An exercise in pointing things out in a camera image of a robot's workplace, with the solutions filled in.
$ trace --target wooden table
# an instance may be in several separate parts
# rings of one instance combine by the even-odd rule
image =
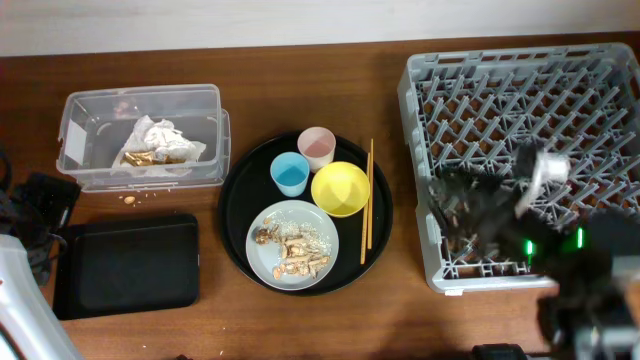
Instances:
[[[535,299],[549,289],[445,297],[425,282],[415,183],[404,145],[396,86],[407,58],[436,51],[622,41],[640,34],[480,38],[379,44],[158,51],[0,59],[0,144],[15,181],[55,169],[66,97],[74,91],[213,83],[231,114],[232,163],[262,141],[312,125],[360,145],[376,161],[394,201],[389,244],[364,277],[335,293],[285,296],[256,285],[219,239],[219,188],[156,192],[132,208],[122,194],[82,194],[73,223],[193,213],[200,226],[201,297],[193,306],[64,322],[87,358],[442,358],[486,343],[543,351]],[[44,289],[51,300],[52,283]],[[629,291],[640,309],[640,287]]]

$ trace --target black round tray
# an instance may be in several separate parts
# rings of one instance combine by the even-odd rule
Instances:
[[[222,243],[231,260],[249,278],[273,291],[312,296],[349,285],[369,270],[389,241],[393,225],[393,202],[389,185],[376,165],[373,190],[373,246],[367,251],[365,264],[360,265],[362,240],[362,211],[360,211],[347,218],[331,218],[340,236],[340,250],[335,265],[324,279],[299,291],[278,290],[265,284],[254,274],[247,260],[245,243],[251,223],[262,210],[280,201],[296,199],[313,204],[310,190],[313,174],[302,195],[288,198],[280,193],[269,173],[271,162],[277,155],[287,151],[298,151],[298,135],[300,132],[273,138],[253,149],[235,164],[222,187],[218,201],[218,216],[222,230]],[[336,136],[336,140],[334,161],[353,163],[366,172],[367,153],[339,136]]]

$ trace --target yellow bowl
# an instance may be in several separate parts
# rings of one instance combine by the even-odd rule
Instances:
[[[348,162],[333,162],[318,171],[311,182],[311,197],[318,207],[334,217],[351,216],[369,200],[369,179]]]

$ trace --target plastic bin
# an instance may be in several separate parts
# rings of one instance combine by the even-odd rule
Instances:
[[[148,115],[170,120],[183,136],[207,145],[198,162],[112,169],[135,122]],[[71,94],[60,124],[56,166],[85,192],[215,186],[229,171],[229,114],[214,85],[152,86]],[[151,168],[167,176],[144,176]]]
[[[418,194],[427,283],[437,292],[551,286],[524,263],[450,249],[427,208],[425,182],[442,166],[509,178],[522,142],[571,158],[565,184],[544,186],[532,211],[550,224],[577,210],[640,205],[640,67],[624,44],[463,51],[411,56],[398,85]]]

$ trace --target pair of chopsticks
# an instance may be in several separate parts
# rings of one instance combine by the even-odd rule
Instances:
[[[371,149],[367,155],[367,177],[369,178],[369,201],[364,206],[362,215],[362,247],[360,249],[360,265],[364,265],[365,255],[373,244],[373,139]]]

